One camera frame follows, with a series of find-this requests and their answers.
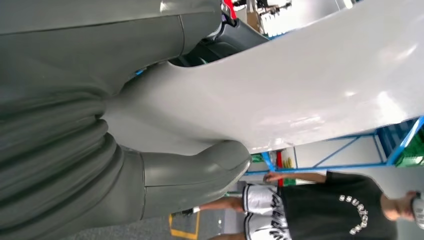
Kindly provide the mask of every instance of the shoe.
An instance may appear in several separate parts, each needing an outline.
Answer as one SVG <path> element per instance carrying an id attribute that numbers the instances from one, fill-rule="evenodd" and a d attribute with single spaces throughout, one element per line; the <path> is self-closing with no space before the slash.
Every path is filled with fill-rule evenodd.
<path id="1" fill-rule="evenodd" d="M 174 212 L 171 215 L 173 217 L 176 217 L 176 216 L 190 217 L 191 215 L 193 215 L 193 208 L 190 208 L 184 211 Z"/>

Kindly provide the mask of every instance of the blue shelf frame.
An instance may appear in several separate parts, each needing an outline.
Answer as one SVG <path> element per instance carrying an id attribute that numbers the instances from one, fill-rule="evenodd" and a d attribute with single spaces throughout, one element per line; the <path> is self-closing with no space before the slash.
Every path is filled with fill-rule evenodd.
<path id="1" fill-rule="evenodd" d="M 352 134 L 347 136 L 336 137 L 328 139 L 327 141 L 340 140 L 340 139 L 352 139 L 342 147 L 340 147 L 335 152 L 326 156 L 321 161 L 317 162 L 312 167 L 299 167 L 298 159 L 296 155 L 296 147 L 293 147 L 294 151 L 294 161 L 295 168 L 278 168 L 274 166 L 271 161 L 269 152 L 262 152 L 264 162 L 268 166 L 268 170 L 265 171 L 248 171 L 244 175 L 265 175 L 268 172 L 278 172 L 278 173 L 302 173 L 302 172 L 313 172 L 313 171 L 325 171 L 325 170 L 337 170 L 337 169 L 358 169 L 358 168 L 378 168 L 378 167 L 387 167 L 393 166 L 396 163 L 396 160 L 401 155 L 402 151 L 409 145 L 413 137 L 424 125 L 424 116 L 418 118 L 404 121 L 398 124 L 384 126 L 377 128 L 373 133 L 364 133 L 364 134 Z M 378 155 L 380 158 L 379 162 L 376 163 L 361 163 L 361 164 L 346 164 L 346 165 L 328 165 L 320 166 L 322 163 L 342 151 L 343 149 L 349 147 L 351 144 L 356 142 L 360 138 L 373 138 L 375 147 L 377 148 Z M 380 151 L 380 147 L 377 143 L 377 138 L 380 140 L 380 144 L 383 149 Z"/>

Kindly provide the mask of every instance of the hand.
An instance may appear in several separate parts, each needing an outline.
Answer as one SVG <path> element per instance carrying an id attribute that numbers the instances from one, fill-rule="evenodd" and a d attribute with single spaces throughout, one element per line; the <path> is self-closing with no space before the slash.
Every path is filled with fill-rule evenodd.
<path id="1" fill-rule="evenodd" d="M 263 177 L 263 181 L 265 183 L 270 183 L 270 182 L 274 182 L 274 181 L 278 181 L 280 179 L 284 178 L 284 174 L 283 173 L 278 173 L 278 172 L 268 172 L 267 174 L 265 174 L 265 176 Z"/>

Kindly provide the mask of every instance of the yellow floor marking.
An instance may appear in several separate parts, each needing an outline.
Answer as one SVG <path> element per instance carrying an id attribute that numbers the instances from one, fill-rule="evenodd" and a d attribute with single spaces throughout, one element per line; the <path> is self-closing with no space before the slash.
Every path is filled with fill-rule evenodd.
<path id="1" fill-rule="evenodd" d="M 197 240 L 199 237 L 199 222 L 200 222 L 200 212 L 197 213 L 196 218 L 196 232 L 186 232 L 186 231 L 180 231 L 172 228 L 172 215 L 169 215 L 168 222 L 169 222 L 169 228 L 171 230 L 171 235 L 174 237 L 179 237 L 183 239 L 191 239 L 191 240 Z"/>

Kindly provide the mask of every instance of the red object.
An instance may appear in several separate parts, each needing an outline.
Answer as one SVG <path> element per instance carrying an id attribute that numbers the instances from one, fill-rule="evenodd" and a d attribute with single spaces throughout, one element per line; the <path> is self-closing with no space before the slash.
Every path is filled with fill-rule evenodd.
<path id="1" fill-rule="evenodd" d="M 281 155 L 280 151 L 277 151 L 277 167 L 282 169 L 283 168 L 283 157 Z M 284 179 L 278 180 L 278 186 L 283 187 L 284 186 Z"/>
<path id="2" fill-rule="evenodd" d="M 233 20 L 236 20 L 236 19 L 237 19 L 237 16 L 236 16 L 236 11 L 234 11 L 234 5 L 233 5 L 232 0 L 222 0 L 222 2 L 223 2 L 225 5 L 227 5 L 227 7 L 229 8 L 230 17 L 231 17 Z"/>

